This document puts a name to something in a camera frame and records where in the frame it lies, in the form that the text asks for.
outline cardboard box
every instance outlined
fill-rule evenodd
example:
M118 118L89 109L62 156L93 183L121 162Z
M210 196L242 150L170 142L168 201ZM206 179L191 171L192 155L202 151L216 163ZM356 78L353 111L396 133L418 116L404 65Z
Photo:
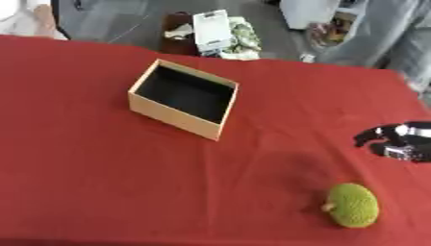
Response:
M129 89L130 109L218 140L238 87L209 73L156 60Z
M214 11L193 16L194 40L199 52L231 46L231 28L227 11Z

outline open box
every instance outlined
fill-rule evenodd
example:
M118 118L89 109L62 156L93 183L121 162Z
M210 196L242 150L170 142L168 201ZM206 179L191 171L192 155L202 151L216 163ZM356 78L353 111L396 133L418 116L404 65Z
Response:
M218 140L238 84L170 61L156 60L129 89L132 111Z

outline green fruit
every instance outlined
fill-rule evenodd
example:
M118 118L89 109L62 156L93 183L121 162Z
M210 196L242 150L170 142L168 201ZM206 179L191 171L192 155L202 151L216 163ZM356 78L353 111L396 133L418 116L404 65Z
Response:
M333 187L322 209L347 228L372 225L379 216L377 199L359 184L339 184Z

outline floor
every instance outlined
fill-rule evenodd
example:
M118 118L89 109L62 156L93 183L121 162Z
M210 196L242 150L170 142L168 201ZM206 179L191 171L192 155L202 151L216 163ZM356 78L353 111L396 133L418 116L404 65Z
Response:
M225 9L231 16L244 16L254 26L263 43L263 58L299 58L283 15L262 0L83 0L83 4L85 10L78 12L72 0L61 1L61 25L74 39L157 50L167 13Z

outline table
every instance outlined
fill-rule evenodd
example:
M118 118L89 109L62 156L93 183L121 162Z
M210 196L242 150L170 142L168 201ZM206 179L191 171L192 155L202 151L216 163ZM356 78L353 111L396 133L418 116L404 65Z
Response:
M353 147L365 128L431 118L391 71L38 38L0 47L1 245L431 243L431 165ZM241 84L220 142L128 110L157 58ZM342 229L320 212L341 182L375 192L377 224Z

